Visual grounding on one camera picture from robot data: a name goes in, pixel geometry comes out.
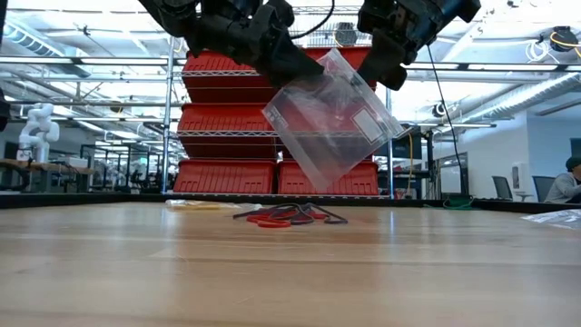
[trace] person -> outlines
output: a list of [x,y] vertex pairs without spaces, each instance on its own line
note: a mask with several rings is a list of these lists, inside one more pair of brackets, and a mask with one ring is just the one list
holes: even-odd
[[556,177],[546,203],[581,203],[581,157],[569,158],[565,167],[568,173]]

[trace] fluorescent light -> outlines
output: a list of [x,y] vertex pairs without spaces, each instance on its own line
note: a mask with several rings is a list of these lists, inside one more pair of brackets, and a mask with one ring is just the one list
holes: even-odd
[[70,58],[1,56],[0,64],[72,64]]
[[104,129],[101,128],[101,127],[99,127],[99,126],[95,126],[93,124],[89,124],[89,123],[86,123],[86,122],[78,122],[78,123],[81,124],[82,126],[88,128],[88,129],[90,129],[90,130],[93,130],[93,131],[96,131],[96,132],[104,132]]
[[83,64],[108,64],[108,65],[164,65],[165,59],[157,58],[81,58]]
[[[456,70],[458,69],[458,64],[438,64],[435,63],[434,64],[436,66],[437,70]],[[406,68],[414,70],[414,69],[418,69],[418,70],[431,70],[434,69],[434,65],[430,64],[430,63],[413,63],[410,65],[407,65]]]
[[163,123],[163,119],[162,118],[125,118],[125,122]]
[[436,123],[417,123],[417,124],[414,124],[414,125],[416,125],[416,126],[424,126],[424,127],[438,127],[439,126],[439,124],[436,124]]
[[53,114],[60,114],[64,116],[72,116],[74,115],[73,111],[68,108],[65,108],[61,105],[55,105],[53,108]]
[[119,122],[119,118],[107,117],[75,117],[73,120],[77,122]]
[[556,64],[471,64],[468,70],[489,71],[553,71]]
[[[15,119],[28,120],[28,116],[19,116],[19,117],[15,117]],[[66,117],[51,117],[51,120],[54,122],[57,122],[57,121],[65,121],[65,120],[69,120],[69,119]]]
[[452,124],[454,127],[465,127],[465,128],[486,128],[492,127],[492,124]]
[[122,137],[122,138],[141,138],[141,136],[139,136],[138,134],[132,133],[132,132],[125,132],[125,131],[111,131],[111,133]]

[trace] wooden table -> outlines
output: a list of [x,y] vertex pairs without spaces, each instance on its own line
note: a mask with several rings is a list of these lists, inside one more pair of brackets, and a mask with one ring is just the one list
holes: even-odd
[[579,326],[581,232],[333,208],[261,229],[123,203],[0,211],[0,326]]
[[59,163],[30,163],[15,159],[0,159],[0,163],[13,164],[20,168],[29,169],[31,172],[40,172],[40,190],[37,192],[50,193],[53,181],[53,173],[74,173],[79,191],[86,192],[89,188],[89,176],[95,173],[90,168],[69,168]]

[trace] cable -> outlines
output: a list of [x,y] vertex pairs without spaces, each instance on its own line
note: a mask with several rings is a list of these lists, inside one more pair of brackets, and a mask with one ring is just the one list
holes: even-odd
[[432,56],[432,51],[429,48],[429,45],[427,45],[427,47],[428,47],[429,61],[432,63],[432,67],[434,68],[434,76],[436,77],[436,84],[438,84],[439,96],[442,99],[442,107],[444,108],[444,111],[446,112],[446,117],[448,118],[448,123],[450,124],[450,128],[452,130],[452,140],[454,141],[454,154],[456,155],[456,160],[458,160],[458,168],[460,168],[460,185],[461,185],[462,191],[466,190],[466,192],[468,192],[468,189],[466,188],[466,183],[464,181],[464,175],[462,174],[462,163],[460,162],[460,156],[458,154],[458,140],[456,139],[456,132],[454,131],[454,124],[452,124],[452,120],[450,119],[450,114],[448,112],[448,107],[446,106],[446,101],[444,100],[444,93],[442,93],[442,85],[439,82],[438,70],[436,69],[436,64],[434,63],[434,57]]
[[329,13],[327,14],[327,16],[320,21],[320,23],[316,24],[315,27],[311,28],[309,31],[305,32],[305,33],[301,33],[298,35],[292,35],[290,37],[291,40],[296,40],[296,39],[300,39],[302,37],[305,37],[313,32],[315,32],[316,30],[320,29],[321,26],[325,25],[325,23],[327,23],[330,19],[330,17],[333,15],[333,12],[335,11],[335,0],[330,0],[330,10]]
[[[539,49],[541,51],[540,54],[537,54],[537,49]],[[525,55],[527,55],[528,58],[528,62],[529,63],[537,63],[540,61],[543,61],[543,59],[545,59],[547,56],[551,57],[555,63],[557,64],[561,64],[554,55],[552,55],[550,53],[551,48],[549,47],[549,45],[546,42],[537,42],[537,41],[531,41],[528,45],[527,48],[525,49]]]
[[408,177],[408,191],[406,192],[407,196],[410,196],[411,191],[411,175],[414,172],[414,142],[411,134],[408,134],[409,137],[409,177]]
[[577,55],[578,55],[578,56],[581,58],[581,51],[579,51],[579,46],[581,46],[581,44],[577,43],[577,44],[575,45],[575,44],[568,44],[568,43],[565,43],[565,42],[561,42],[561,41],[559,41],[559,40],[556,40],[556,39],[555,39],[555,35],[557,35],[557,32],[553,32],[553,33],[551,34],[551,36],[550,36],[550,38],[551,38],[551,41],[555,42],[555,43],[556,43],[556,44],[558,44],[558,45],[563,45],[563,46],[570,46],[570,47],[573,47],[573,48],[575,48],[575,52],[576,52],[576,53],[577,53]]

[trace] white label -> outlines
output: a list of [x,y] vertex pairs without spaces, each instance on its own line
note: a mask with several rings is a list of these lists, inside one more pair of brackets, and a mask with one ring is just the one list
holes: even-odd
[[268,119],[268,121],[271,123],[271,125],[273,127],[275,127],[275,124],[279,124],[281,126],[281,128],[286,129],[289,127],[289,123],[287,123],[287,121],[284,119],[284,117],[282,117],[281,113],[279,112],[279,110],[277,109],[276,106],[272,106],[269,109],[264,111],[265,115],[266,115],[266,119]]
[[379,125],[371,117],[367,107],[361,108],[352,119],[370,143],[375,142],[383,134]]

